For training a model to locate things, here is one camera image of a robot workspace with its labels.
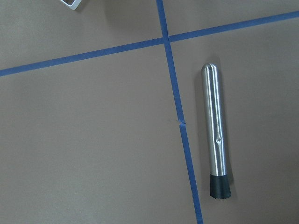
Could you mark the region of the steel muddler black tip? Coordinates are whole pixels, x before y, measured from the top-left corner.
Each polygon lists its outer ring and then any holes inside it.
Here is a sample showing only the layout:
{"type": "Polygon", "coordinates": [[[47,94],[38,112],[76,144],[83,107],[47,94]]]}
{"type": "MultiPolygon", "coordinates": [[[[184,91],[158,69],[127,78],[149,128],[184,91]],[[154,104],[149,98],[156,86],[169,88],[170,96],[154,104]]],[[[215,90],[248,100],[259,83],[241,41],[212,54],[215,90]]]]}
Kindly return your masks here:
{"type": "Polygon", "coordinates": [[[203,66],[201,74],[209,151],[210,196],[215,199],[227,199],[231,197],[231,191],[227,175],[219,73],[215,64],[207,63],[203,66]]]}

